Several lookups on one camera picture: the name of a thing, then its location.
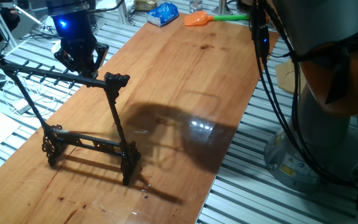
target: yellow sticker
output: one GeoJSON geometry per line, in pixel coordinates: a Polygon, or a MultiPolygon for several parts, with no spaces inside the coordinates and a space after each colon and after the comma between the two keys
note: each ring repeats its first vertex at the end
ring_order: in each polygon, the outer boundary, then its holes
{"type": "Polygon", "coordinates": [[[280,167],[280,170],[283,171],[284,173],[288,174],[289,176],[293,176],[295,170],[286,166],[285,164],[282,164],[280,167]]]}
{"type": "Polygon", "coordinates": [[[278,135],[277,138],[276,138],[276,145],[278,145],[278,143],[280,142],[280,136],[278,135]]]}

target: orange spatula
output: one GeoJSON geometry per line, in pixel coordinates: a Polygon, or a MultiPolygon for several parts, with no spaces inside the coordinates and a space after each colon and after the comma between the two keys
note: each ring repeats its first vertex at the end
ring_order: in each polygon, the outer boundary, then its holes
{"type": "Polygon", "coordinates": [[[249,20],[248,15],[209,16],[205,11],[194,12],[185,16],[186,26],[205,26],[209,21],[249,20]]]}

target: wood grain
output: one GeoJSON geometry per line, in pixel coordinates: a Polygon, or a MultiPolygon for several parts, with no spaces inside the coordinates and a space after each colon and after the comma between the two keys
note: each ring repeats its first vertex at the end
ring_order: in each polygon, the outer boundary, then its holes
{"type": "MultiPolygon", "coordinates": [[[[49,167],[38,130],[0,168],[0,223],[195,222],[259,77],[248,27],[183,17],[144,25],[99,71],[131,76],[116,105],[142,154],[130,186],[117,158],[79,147],[49,167]]],[[[118,140],[96,88],[81,87],[48,123],[118,140]]]]}

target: blue package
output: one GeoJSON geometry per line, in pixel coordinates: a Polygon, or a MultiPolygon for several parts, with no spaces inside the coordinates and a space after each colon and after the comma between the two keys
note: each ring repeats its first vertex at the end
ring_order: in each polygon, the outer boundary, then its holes
{"type": "Polygon", "coordinates": [[[179,16],[178,8],[176,5],[165,2],[159,7],[146,12],[146,19],[150,23],[162,27],[179,16]]]}

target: warning label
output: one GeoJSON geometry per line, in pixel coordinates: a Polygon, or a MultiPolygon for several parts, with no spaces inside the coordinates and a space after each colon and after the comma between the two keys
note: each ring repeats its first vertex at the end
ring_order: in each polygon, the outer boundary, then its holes
{"type": "Polygon", "coordinates": [[[318,180],[318,175],[306,163],[289,154],[285,154],[280,170],[302,182],[313,184],[318,180]]]}

